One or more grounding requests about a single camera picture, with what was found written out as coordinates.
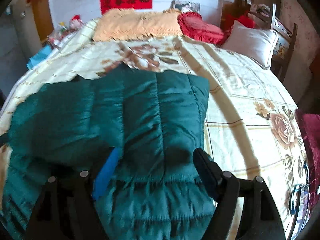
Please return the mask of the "green quilted puffer jacket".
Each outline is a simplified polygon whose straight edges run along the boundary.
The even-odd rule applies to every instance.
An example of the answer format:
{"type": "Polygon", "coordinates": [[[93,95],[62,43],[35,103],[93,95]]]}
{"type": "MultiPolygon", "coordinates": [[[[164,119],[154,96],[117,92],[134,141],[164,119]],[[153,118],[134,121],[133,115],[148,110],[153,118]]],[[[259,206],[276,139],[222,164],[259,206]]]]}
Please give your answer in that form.
{"type": "Polygon", "coordinates": [[[204,146],[206,78],[118,66],[46,84],[20,103],[1,136],[12,150],[1,222],[25,239],[31,211],[61,165],[89,170],[109,149],[119,163],[95,208],[111,239],[200,239],[214,205],[193,165],[204,146]]]}

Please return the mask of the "floral cream bed quilt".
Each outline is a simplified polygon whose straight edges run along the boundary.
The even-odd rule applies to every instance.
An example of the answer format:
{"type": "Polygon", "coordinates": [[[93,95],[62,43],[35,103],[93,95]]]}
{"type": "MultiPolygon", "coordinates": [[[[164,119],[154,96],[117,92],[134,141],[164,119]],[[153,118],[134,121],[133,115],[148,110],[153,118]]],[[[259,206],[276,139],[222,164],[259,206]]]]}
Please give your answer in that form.
{"type": "MultiPolygon", "coordinates": [[[[98,21],[89,21],[61,50],[26,73],[4,106],[1,136],[19,104],[46,84],[94,80],[118,66],[204,77],[209,97],[202,149],[238,178],[263,178],[281,217],[280,237],[288,237],[293,222],[289,196],[296,184],[306,183],[306,154],[297,105],[278,78],[245,55],[185,36],[94,41],[98,21]]],[[[5,143],[2,151],[1,210],[12,150],[5,143]]]]}

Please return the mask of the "maroon blanket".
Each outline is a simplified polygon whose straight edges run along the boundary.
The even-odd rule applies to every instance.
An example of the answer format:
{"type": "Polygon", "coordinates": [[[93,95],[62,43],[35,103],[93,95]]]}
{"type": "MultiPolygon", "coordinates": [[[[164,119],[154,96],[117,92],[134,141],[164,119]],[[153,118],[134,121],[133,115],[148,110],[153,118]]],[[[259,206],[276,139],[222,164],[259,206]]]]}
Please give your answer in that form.
{"type": "Polygon", "coordinates": [[[312,210],[319,200],[319,115],[304,113],[300,109],[295,110],[295,115],[307,155],[312,210]]]}

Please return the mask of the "blue cloth on bedside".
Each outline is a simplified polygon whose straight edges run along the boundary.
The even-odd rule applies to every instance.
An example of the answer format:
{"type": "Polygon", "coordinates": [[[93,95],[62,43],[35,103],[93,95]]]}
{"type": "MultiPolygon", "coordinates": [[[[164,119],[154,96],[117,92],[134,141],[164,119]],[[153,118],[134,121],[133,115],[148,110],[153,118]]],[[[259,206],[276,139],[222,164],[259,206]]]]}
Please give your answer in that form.
{"type": "Polygon", "coordinates": [[[34,56],[29,58],[26,66],[28,69],[32,69],[37,64],[45,60],[50,53],[52,52],[52,48],[49,44],[45,45],[42,49],[40,49],[34,56]]]}

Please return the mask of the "white pillow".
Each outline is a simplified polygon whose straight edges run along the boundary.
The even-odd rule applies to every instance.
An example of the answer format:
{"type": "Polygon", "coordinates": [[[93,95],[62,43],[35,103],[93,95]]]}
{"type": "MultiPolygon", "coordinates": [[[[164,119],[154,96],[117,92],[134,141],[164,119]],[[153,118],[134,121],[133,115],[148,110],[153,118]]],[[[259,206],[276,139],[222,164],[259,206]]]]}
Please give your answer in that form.
{"type": "Polygon", "coordinates": [[[269,69],[277,42],[278,36],[274,30],[248,28],[234,21],[231,34],[221,48],[245,55],[263,69],[269,69]]]}

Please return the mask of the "wooden chair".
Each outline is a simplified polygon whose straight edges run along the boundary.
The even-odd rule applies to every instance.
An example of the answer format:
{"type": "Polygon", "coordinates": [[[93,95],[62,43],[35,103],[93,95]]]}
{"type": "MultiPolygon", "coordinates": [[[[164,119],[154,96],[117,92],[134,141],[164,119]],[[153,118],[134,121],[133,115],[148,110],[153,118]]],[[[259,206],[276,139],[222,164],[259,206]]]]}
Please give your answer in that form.
{"type": "Polygon", "coordinates": [[[276,4],[254,4],[251,0],[245,0],[249,8],[248,16],[255,22],[257,29],[270,29],[278,37],[276,46],[273,49],[271,61],[271,71],[284,82],[293,50],[296,44],[298,25],[294,24],[293,29],[289,30],[276,16],[276,4]]]}

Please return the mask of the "clutter of bottles bedside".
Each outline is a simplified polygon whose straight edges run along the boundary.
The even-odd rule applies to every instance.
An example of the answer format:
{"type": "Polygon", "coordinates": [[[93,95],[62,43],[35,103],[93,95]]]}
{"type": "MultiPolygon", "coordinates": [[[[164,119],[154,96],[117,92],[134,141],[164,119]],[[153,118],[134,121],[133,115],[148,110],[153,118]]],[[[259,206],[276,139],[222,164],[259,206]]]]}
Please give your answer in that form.
{"type": "Polygon", "coordinates": [[[60,42],[71,33],[71,29],[65,24],[65,22],[60,22],[52,33],[47,36],[47,39],[50,45],[55,48],[58,47],[60,42]]]}

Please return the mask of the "pink pig plush toy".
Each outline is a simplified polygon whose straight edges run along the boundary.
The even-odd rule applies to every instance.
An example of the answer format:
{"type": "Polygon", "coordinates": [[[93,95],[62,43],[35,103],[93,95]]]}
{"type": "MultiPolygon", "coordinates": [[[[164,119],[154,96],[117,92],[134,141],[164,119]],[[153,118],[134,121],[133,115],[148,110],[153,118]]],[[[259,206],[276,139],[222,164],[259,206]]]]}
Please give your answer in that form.
{"type": "Polygon", "coordinates": [[[80,15],[74,15],[69,22],[69,31],[74,32],[82,28],[84,25],[80,15]]]}

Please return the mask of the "yellow fringed pillow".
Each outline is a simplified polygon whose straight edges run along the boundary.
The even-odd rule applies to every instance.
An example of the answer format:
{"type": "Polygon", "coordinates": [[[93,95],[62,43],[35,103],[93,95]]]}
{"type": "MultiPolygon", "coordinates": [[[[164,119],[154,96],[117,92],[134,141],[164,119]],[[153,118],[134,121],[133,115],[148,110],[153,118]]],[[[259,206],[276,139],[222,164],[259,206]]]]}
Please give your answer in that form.
{"type": "Polygon", "coordinates": [[[178,16],[181,12],[168,9],[162,12],[138,12],[134,9],[111,9],[97,23],[94,41],[129,41],[145,38],[182,36],[178,16]]]}

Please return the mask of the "grey wardrobe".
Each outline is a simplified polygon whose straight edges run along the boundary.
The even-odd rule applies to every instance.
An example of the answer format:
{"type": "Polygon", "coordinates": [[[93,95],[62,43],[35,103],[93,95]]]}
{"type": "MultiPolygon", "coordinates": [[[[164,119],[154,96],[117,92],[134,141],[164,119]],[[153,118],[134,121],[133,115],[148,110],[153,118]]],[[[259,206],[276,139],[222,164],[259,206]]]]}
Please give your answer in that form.
{"type": "Polygon", "coordinates": [[[1,15],[1,60],[0,85],[2,94],[7,97],[14,84],[27,71],[26,59],[21,50],[11,17],[1,15]]]}

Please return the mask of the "red heart-shaped cushion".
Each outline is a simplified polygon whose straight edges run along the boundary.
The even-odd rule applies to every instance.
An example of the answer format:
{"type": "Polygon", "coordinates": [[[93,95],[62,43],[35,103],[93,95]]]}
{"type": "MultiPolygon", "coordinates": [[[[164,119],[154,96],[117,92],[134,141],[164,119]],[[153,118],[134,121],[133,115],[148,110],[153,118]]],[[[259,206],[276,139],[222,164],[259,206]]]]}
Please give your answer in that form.
{"type": "Polygon", "coordinates": [[[221,45],[226,40],[225,33],[217,26],[203,21],[197,12],[181,13],[177,22],[184,36],[197,41],[221,45]]]}

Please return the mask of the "wooden door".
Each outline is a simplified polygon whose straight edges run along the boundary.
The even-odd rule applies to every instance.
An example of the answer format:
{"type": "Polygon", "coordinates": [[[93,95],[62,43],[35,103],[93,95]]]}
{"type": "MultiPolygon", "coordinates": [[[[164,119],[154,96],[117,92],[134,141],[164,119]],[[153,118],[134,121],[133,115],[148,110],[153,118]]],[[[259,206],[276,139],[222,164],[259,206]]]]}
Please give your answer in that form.
{"type": "Polygon", "coordinates": [[[47,41],[48,35],[54,30],[48,0],[33,0],[31,2],[36,30],[40,42],[47,41]]]}

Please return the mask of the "framed photo behind pillows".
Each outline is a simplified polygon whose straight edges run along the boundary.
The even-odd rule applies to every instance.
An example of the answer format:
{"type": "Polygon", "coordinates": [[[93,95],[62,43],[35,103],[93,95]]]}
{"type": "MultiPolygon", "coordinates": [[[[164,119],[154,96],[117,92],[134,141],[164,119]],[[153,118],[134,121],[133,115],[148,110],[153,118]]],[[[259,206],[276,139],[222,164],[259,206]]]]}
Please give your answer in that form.
{"type": "Polygon", "coordinates": [[[173,0],[171,2],[171,7],[172,9],[178,9],[182,13],[185,13],[185,12],[196,12],[198,14],[201,13],[200,3],[173,0]]]}

